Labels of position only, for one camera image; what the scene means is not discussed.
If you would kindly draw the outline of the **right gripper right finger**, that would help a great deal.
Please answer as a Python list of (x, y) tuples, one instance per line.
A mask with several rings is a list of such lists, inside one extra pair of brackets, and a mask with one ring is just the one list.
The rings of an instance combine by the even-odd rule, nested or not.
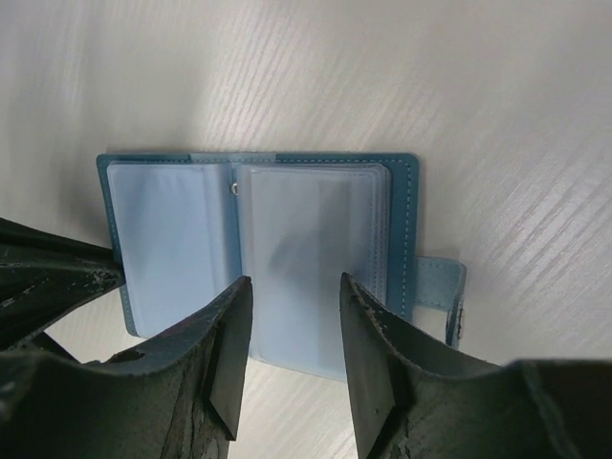
[(392, 314), (351, 275), (339, 310), (361, 458), (607, 458), (611, 364), (496, 365)]

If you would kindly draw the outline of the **blue leather card holder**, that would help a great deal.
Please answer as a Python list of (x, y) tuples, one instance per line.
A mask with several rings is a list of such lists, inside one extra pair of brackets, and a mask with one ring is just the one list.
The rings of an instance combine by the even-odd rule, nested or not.
[(409, 153), (98, 156), (126, 329), (149, 339), (252, 283), (250, 354), (341, 381), (339, 282), (396, 316), (444, 313), (459, 341), (466, 269), (416, 253), (420, 165)]

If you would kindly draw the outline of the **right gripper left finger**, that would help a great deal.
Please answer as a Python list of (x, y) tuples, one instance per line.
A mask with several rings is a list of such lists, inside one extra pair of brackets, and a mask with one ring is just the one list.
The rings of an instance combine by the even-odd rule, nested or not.
[(252, 285), (236, 279), (195, 314), (113, 356), (1, 356), (5, 458), (224, 458), (236, 439)]

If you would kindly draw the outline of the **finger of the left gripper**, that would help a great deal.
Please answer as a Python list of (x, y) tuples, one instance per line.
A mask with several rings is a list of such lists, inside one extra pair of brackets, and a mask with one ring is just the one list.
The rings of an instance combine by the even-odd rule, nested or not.
[(5, 218), (1, 219), (1, 243), (18, 248), (70, 254), (82, 259), (115, 264), (114, 254), (110, 249), (33, 229)]
[(73, 310), (124, 283), (122, 271), (103, 265), (1, 265), (1, 349), (13, 350)]

